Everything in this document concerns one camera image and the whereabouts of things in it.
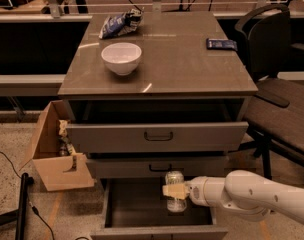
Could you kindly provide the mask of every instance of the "drawer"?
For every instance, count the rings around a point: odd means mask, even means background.
[[[223,177],[227,157],[223,152],[92,154],[87,167],[92,178],[164,177],[168,171],[185,176]]]
[[[215,224],[215,210],[194,206],[183,213],[167,210],[159,178],[109,180],[102,214],[105,224],[96,240],[219,240],[227,229]]]
[[[70,124],[78,152],[184,152],[237,150],[246,122],[177,124]]]

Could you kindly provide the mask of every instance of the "concrete floor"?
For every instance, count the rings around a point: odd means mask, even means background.
[[[28,112],[23,121],[16,122],[12,112],[0,112],[0,151],[19,170],[38,118],[37,112]],[[229,155],[226,173],[232,169],[246,169],[262,175],[260,159],[251,157],[252,151]],[[272,156],[273,179],[278,182],[304,187],[304,169],[284,158]],[[47,192],[33,164],[28,163],[21,171],[34,178],[29,187],[31,202],[38,208],[42,218],[51,226],[55,239],[77,239],[97,232],[103,226],[103,190],[101,186],[58,192]],[[18,205],[20,179],[15,175],[11,164],[0,154],[0,214],[15,210]],[[27,210],[25,239],[52,239],[50,231],[31,211]],[[225,211],[217,210],[217,223],[228,229],[225,240],[304,240],[304,226],[273,213],[262,222],[248,222]],[[0,239],[15,239],[15,222],[0,227]]]

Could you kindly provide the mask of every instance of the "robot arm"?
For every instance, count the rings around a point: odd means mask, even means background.
[[[163,194],[189,197],[197,205],[218,207],[250,221],[260,221],[270,209],[304,224],[304,189],[237,170],[226,178],[196,177],[182,184],[163,186]]]

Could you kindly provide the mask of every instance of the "cylindrical container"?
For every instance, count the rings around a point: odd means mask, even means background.
[[[171,171],[165,175],[165,184],[184,183],[184,176],[180,171]],[[183,212],[186,209],[186,200],[168,197],[167,208],[170,212]]]

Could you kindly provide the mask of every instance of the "desk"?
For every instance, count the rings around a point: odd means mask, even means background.
[[[176,239],[170,236],[186,233],[189,239],[221,239],[226,231],[213,230],[213,221],[211,227],[186,227],[189,215],[168,216],[166,200],[158,194],[154,206],[150,197],[160,186],[153,188],[159,183],[153,179],[175,169],[185,176],[222,176],[224,152],[237,149],[246,131],[242,115],[257,91],[255,84],[234,51],[206,49],[207,37],[226,38],[210,12],[146,13],[136,33],[99,40],[105,17],[93,16],[59,90],[73,121],[68,132],[74,146],[97,158],[88,163],[93,176],[121,181],[111,206],[117,215],[107,217],[112,221],[95,239],[117,234],[120,239],[157,239],[164,234]],[[110,72],[100,57],[102,49],[115,42],[142,48],[142,61],[129,76]],[[137,186],[126,191],[142,191],[135,196],[118,192],[129,186],[125,178],[134,179]],[[139,197],[152,189],[153,194]],[[143,203],[148,203],[148,212],[138,212]],[[117,210],[118,204],[127,208]],[[104,207],[103,213],[109,211]],[[183,229],[167,227],[173,220]],[[152,229],[152,221],[159,226],[162,221],[162,229]]]

